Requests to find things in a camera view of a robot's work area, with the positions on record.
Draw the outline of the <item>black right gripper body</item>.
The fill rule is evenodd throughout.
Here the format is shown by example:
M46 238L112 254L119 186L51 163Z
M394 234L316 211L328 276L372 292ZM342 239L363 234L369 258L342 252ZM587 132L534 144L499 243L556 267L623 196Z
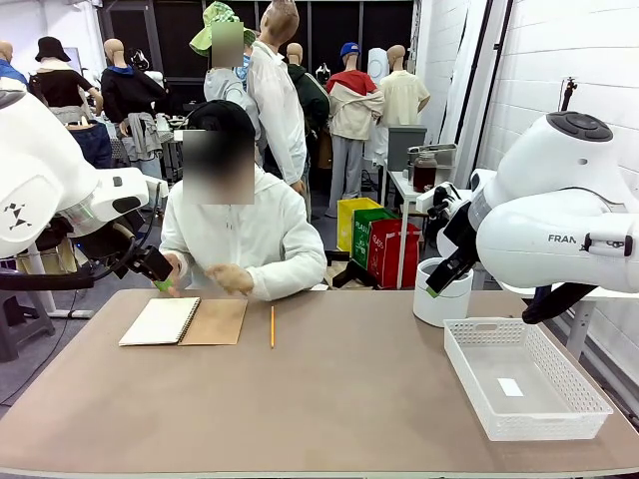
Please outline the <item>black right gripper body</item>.
M471 202L460 206L444 229L443 234L456 246L446 260L451 272L467 272L478 262L476 230L468 216L470 206Z

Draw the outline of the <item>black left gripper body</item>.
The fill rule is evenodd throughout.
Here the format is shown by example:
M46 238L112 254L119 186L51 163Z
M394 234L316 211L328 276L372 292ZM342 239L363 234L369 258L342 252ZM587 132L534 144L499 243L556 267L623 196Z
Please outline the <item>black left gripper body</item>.
M156 247L144 246L129 230L98 230L88 235L87 258L105 268L92 275L93 281L112 273L122 278L129 270L150 281L164 281L173 271L173 266Z

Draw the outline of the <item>person's right hand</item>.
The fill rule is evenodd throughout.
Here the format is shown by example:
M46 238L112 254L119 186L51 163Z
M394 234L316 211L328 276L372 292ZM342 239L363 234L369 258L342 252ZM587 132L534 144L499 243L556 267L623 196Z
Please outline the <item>person's right hand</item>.
M174 253L165 252L164 258L172 268L166 279L167 292L170 296L179 297L182 278L186 271L185 266L181 259Z

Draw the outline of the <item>person's left hand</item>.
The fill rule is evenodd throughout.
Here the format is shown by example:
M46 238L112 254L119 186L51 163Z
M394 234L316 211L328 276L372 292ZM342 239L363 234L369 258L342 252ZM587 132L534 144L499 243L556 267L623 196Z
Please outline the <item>person's left hand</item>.
M206 270L206 275L228 294L248 295L255 285L251 274L233 263L215 264Z

